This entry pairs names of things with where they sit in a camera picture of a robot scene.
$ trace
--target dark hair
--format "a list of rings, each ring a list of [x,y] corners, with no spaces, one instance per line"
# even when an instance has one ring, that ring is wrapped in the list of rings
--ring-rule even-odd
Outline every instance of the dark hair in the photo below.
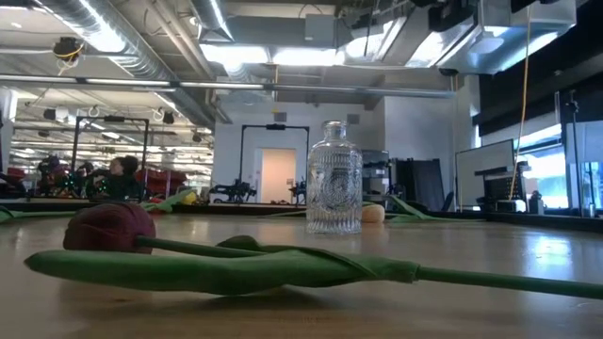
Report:
[[[122,164],[123,174],[133,175],[139,169],[139,160],[135,156],[119,156],[115,158]]]

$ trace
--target black frame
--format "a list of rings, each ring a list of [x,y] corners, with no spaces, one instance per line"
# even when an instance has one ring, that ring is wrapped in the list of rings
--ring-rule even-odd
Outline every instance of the black frame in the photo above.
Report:
[[[265,125],[252,125],[252,124],[244,124],[241,126],[241,145],[240,145],[240,155],[238,158],[238,181],[242,182],[243,179],[243,140],[245,139],[245,130],[248,128],[266,128],[268,131],[284,131],[286,129],[302,129],[305,130],[306,139],[305,139],[305,157],[308,158],[308,154],[310,153],[310,127],[309,126],[287,126],[283,124],[265,124]],[[305,170],[305,178],[308,180],[308,167],[306,166]]]
[[[105,116],[105,117],[76,117],[75,118],[75,137],[73,138],[73,153],[72,153],[72,172],[75,172],[75,159],[77,157],[77,144],[79,142],[79,123],[82,120],[87,120],[90,123],[103,120],[106,122],[125,122],[125,121],[142,121],[144,122],[144,141],[142,143],[142,163],[140,164],[140,170],[144,173],[144,182],[140,185],[139,192],[139,202],[142,202],[142,197],[144,196],[144,189],[147,183],[147,171],[146,171],[146,163],[147,163],[147,143],[149,140],[149,120],[142,118],[126,118],[126,117],[117,117],[117,116]]]
[[[471,151],[475,151],[478,150],[482,147],[488,147],[488,146],[493,146],[493,145],[498,145],[499,143],[503,143],[503,142],[509,142],[509,140],[511,141],[511,152],[513,154],[513,165],[515,166],[515,162],[517,161],[517,159],[515,159],[515,144],[513,142],[513,139],[506,139],[506,140],[502,140],[499,142],[495,142],[495,143],[491,143],[488,145],[481,145],[480,147],[477,148],[473,148],[473,149],[469,149],[469,150],[464,150],[464,151],[460,151],[454,154],[454,188],[456,190],[456,192],[454,192],[454,196],[456,197],[456,202],[455,202],[455,206],[454,209],[456,210],[457,207],[459,207],[459,209],[463,209],[463,207],[476,207],[477,203],[475,205],[463,205],[461,206],[459,204],[459,154],[460,153],[466,153],[466,152],[471,152]]]

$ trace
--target table surface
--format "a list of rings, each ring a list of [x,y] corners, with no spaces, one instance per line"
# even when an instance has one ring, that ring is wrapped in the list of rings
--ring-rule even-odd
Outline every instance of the table surface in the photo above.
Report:
[[[67,219],[0,226],[0,337],[9,338],[601,338],[603,301],[438,282],[283,287],[220,298],[66,282],[23,259],[60,249]],[[603,236],[494,222],[364,225],[306,234],[304,220],[162,216],[158,236],[215,244],[236,234],[425,266],[603,283]],[[154,255],[178,255],[156,250]]]

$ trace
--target clear glass bottle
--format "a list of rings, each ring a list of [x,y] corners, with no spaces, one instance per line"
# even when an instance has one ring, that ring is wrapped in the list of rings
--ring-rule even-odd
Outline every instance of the clear glass bottle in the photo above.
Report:
[[[362,153],[346,140],[346,123],[326,121],[324,140],[308,155],[309,233],[353,234],[362,229]]]

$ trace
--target cable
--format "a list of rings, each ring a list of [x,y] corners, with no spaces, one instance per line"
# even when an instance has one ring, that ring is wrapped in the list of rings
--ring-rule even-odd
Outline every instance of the cable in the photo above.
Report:
[[[517,151],[515,151],[515,165],[513,167],[513,179],[511,180],[511,192],[509,201],[513,199],[513,188],[517,176],[517,164],[519,163],[519,149],[521,148],[521,137],[524,134],[524,121],[526,120],[526,108],[528,107],[528,73],[530,70],[530,39],[531,39],[531,6],[528,6],[528,33],[526,35],[526,61],[524,62],[524,88],[521,104],[521,122],[519,123],[519,138],[517,139]]]

